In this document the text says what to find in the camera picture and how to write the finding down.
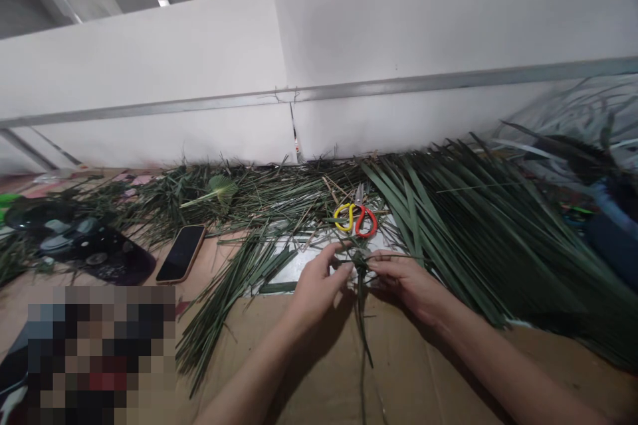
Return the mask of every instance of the scissors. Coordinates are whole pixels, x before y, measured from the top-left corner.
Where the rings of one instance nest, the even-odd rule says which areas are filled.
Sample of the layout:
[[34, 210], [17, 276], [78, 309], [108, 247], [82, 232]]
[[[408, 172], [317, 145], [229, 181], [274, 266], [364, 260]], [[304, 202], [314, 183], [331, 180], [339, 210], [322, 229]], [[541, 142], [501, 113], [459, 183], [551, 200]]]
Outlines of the scissors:
[[[361, 215], [359, 216], [359, 219], [357, 220], [357, 223], [354, 227], [354, 232], [357, 234], [357, 236], [361, 238], [372, 237], [377, 232], [377, 218], [375, 217], [374, 213], [371, 210], [369, 210], [367, 207], [364, 206], [364, 185], [362, 183], [360, 183], [359, 187], [357, 188], [357, 194], [354, 197], [354, 203], [348, 203], [348, 204], [344, 204], [343, 206], [339, 206], [337, 210], [334, 212], [334, 217], [338, 218], [339, 213], [341, 213], [344, 209], [348, 210], [348, 216], [350, 217], [348, 227], [343, 227], [338, 222], [336, 222], [335, 225], [344, 232], [348, 232], [352, 230], [352, 224], [354, 222], [353, 216], [352, 216], [352, 210], [355, 207], [358, 207], [359, 209], [361, 209]], [[361, 228], [361, 225], [364, 223], [364, 216], [366, 214], [370, 216], [370, 219], [372, 220], [372, 228], [368, 232], [362, 233], [360, 232], [360, 228]]]

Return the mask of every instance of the yellow scissor handle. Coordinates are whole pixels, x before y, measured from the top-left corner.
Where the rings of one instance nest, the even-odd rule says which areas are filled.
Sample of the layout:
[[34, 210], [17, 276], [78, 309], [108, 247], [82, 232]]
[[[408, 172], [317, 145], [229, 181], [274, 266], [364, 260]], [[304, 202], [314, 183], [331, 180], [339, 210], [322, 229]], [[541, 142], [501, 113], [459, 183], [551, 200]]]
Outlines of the yellow scissor handle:
[[350, 218], [350, 222], [348, 223], [348, 227], [344, 228], [341, 224], [339, 224], [338, 222], [335, 222], [334, 225], [337, 226], [340, 230], [344, 231], [344, 232], [348, 232], [349, 230], [352, 229], [352, 225], [353, 225], [353, 218], [352, 218], [352, 210], [354, 209], [354, 207], [356, 206], [356, 204], [352, 203], [348, 203], [348, 204], [344, 204], [343, 206], [339, 206], [337, 208], [337, 210], [334, 212], [334, 217], [338, 218], [339, 217], [339, 213], [342, 212], [344, 209], [348, 209], [348, 216]]

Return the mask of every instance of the forearm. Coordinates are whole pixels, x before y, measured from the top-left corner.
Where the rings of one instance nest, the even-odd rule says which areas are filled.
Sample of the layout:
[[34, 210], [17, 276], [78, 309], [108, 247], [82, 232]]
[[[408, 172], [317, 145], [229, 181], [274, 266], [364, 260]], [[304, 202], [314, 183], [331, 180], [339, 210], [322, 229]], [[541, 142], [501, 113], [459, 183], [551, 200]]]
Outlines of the forearm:
[[519, 425], [606, 424], [481, 317], [453, 299], [436, 328]]
[[199, 415], [195, 425], [262, 423], [300, 339], [296, 324], [284, 316]]

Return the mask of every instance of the brown phone case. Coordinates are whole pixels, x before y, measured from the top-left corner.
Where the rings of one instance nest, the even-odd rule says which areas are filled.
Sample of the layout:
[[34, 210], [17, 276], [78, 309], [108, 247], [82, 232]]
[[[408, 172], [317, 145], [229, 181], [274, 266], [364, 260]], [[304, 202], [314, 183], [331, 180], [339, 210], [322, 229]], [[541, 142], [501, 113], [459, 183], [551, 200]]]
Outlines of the brown phone case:
[[[197, 247], [195, 248], [195, 251], [193, 252], [193, 256], [191, 256], [191, 261], [188, 264], [188, 268], [186, 269], [186, 272], [184, 273], [184, 275], [180, 279], [168, 280], [168, 281], [157, 281], [156, 280], [155, 283], [158, 286], [168, 286], [170, 284], [179, 284], [180, 282], [184, 282], [188, 278], [188, 275], [191, 273], [191, 267], [193, 267], [193, 264], [195, 263], [195, 259], [197, 259], [197, 255], [199, 253], [199, 249], [201, 248], [201, 243], [203, 242], [204, 235], [206, 234], [206, 226], [204, 226], [203, 224], [190, 224], [189, 226], [184, 226], [182, 229], [179, 230], [179, 234], [177, 235], [177, 237], [179, 237], [179, 235], [181, 234], [181, 231], [183, 231], [187, 227], [201, 227], [202, 228], [201, 236], [199, 237], [199, 242], [197, 243]], [[159, 270], [161, 270], [163, 265], [164, 265], [164, 263], [162, 262], [161, 266], [159, 267]]]

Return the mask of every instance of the cardboard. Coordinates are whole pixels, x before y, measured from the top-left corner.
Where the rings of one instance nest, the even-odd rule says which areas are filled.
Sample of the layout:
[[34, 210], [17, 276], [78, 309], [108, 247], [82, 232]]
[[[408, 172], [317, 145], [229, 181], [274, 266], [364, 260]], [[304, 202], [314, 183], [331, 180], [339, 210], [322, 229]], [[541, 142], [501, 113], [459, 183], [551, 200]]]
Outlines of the cardboard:
[[[199, 392], [177, 385], [177, 423], [190, 425], [270, 330], [291, 296], [240, 299], [231, 310]], [[309, 344], [293, 359], [268, 413], [268, 424], [365, 423], [500, 424], [511, 418], [427, 328], [395, 304], [370, 295], [366, 333], [374, 369], [364, 361], [353, 310], [343, 297]], [[197, 308], [177, 325], [178, 336]], [[580, 344], [543, 331], [514, 327], [503, 335], [552, 378], [617, 422], [638, 414], [638, 381]]]

